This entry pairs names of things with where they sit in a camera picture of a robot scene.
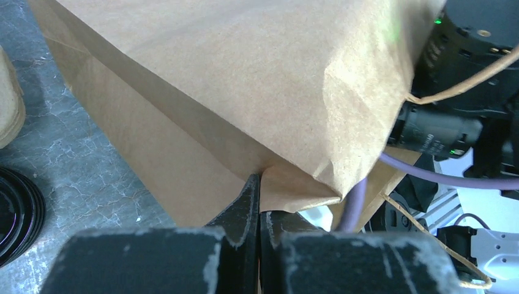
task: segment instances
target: cardboard item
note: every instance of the cardboard item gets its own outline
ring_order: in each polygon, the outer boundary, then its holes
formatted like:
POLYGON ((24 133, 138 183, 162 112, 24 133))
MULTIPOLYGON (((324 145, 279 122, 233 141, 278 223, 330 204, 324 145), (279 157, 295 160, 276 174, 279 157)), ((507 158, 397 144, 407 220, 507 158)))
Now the cardboard item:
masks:
POLYGON ((0 46, 0 149, 14 140, 25 122, 21 95, 15 68, 0 46))
MULTIPOLYGON (((94 121, 179 225, 201 225, 251 173, 263 211, 341 201, 384 148, 443 1, 29 3, 94 121)), ((375 176, 368 193, 388 187, 375 176)))

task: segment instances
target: paper bag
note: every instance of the paper bag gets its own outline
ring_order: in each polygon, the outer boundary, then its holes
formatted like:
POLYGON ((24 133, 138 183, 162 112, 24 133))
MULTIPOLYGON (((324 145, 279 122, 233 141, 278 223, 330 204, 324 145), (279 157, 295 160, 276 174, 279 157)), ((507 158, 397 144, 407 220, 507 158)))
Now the paper bag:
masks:
POLYGON ((252 173, 263 211, 340 202, 384 148, 443 4, 29 2, 68 87, 179 225, 252 173))
POLYGON ((15 68, 0 46, 0 149, 14 140, 25 122, 21 95, 15 68))

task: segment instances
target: black circular object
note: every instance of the black circular object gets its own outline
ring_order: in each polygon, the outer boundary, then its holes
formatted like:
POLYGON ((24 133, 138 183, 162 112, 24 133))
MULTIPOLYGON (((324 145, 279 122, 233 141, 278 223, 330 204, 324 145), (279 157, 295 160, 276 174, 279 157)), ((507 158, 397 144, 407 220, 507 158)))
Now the black circular object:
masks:
MULTIPOLYGON (((403 209, 409 212, 409 205, 402 195, 393 191, 389 196, 403 209)), ((409 221, 403 213, 399 212, 399 210, 394 208, 391 204, 385 202, 374 213, 364 228, 366 229, 366 232, 410 232, 413 227, 411 221, 409 221)))
POLYGON ((0 268, 34 243, 45 212, 40 189, 21 173, 0 167, 0 268))

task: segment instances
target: purple cable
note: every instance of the purple cable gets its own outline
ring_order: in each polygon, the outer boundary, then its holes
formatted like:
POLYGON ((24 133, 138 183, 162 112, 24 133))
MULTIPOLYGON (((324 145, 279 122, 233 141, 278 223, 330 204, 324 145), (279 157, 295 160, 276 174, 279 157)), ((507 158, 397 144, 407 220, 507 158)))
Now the purple cable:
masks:
POLYGON ((360 215, 362 214, 362 207, 364 206, 364 194, 366 194, 368 180, 366 178, 358 182, 346 194, 346 203, 344 205, 344 212, 335 231, 352 233, 355 230, 360 215))
POLYGON ((496 190, 519 190, 519 179, 469 179, 458 176, 447 176, 433 171, 423 170, 413 167, 392 156, 382 153, 380 161, 394 168, 397 168, 411 176, 415 176, 426 181, 445 184, 455 187, 473 189, 496 189, 496 190))
POLYGON ((461 222, 464 218, 466 218, 466 217, 471 217, 471 218, 477 220, 477 222, 478 222, 481 226, 483 226, 483 228, 486 228, 487 230, 490 230, 490 227, 487 225, 486 222, 484 222, 484 221, 481 219, 481 217, 476 216, 475 214, 472 214, 472 213, 464 213, 464 214, 462 214, 462 215, 461 215, 460 217, 458 217, 458 219, 454 222, 454 225, 459 225, 460 222, 461 222))

